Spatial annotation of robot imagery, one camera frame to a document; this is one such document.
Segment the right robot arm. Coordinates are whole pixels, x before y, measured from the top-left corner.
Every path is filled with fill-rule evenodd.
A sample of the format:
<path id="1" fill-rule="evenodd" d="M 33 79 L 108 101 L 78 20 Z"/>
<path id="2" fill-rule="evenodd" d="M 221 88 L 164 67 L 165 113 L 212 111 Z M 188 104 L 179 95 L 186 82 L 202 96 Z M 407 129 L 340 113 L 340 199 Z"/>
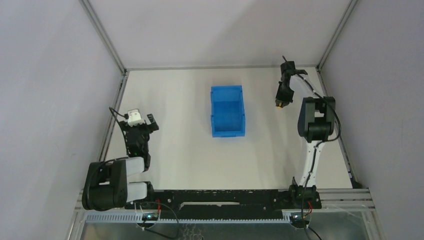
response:
<path id="1" fill-rule="evenodd" d="M 295 94 L 302 98 L 297 132 L 304 142 L 303 162 L 300 171 L 292 178 L 288 194 L 293 202 L 301 199 L 314 201 L 322 149 L 326 143 L 339 137 L 331 138 L 335 128 L 340 128 L 336 101 L 331 96 L 322 96 L 310 82 L 308 73 L 304 69 L 297 69 L 294 61 L 285 59 L 280 65 L 280 72 L 275 95 L 276 107 L 287 107 L 293 102 Z"/>

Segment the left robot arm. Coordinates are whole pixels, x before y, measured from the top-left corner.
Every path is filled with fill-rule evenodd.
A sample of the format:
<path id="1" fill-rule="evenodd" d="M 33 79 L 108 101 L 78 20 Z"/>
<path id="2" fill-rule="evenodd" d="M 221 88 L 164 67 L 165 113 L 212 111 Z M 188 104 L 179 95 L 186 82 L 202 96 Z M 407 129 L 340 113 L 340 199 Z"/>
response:
<path id="1" fill-rule="evenodd" d="M 90 163 L 81 197 L 85 210 L 104 212 L 123 208 L 127 203 L 147 196 L 146 182 L 134 183 L 128 179 L 150 168 L 150 135 L 159 130 L 159 125 L 152 114 L 147 118 L 150 123 L 134 110 L 117 123 L 125 144 L 124 157 Z"/>

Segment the black yellow screwdriver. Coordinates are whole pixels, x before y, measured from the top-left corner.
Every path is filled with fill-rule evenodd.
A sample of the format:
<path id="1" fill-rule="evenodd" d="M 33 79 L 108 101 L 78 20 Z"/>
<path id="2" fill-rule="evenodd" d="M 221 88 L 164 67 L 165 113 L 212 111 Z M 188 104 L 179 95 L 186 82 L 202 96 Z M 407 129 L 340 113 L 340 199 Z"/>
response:
<path id="1" fill-rule="evenodd" d="M 283 102 L 278 101 L 278 102 L 276 102 L 276 103 L 275 103 L 275 106 L 276 106 L 278 109 L 282 109 L 285 105 L 284 105 L 284 103 L 283 103 Z"/>

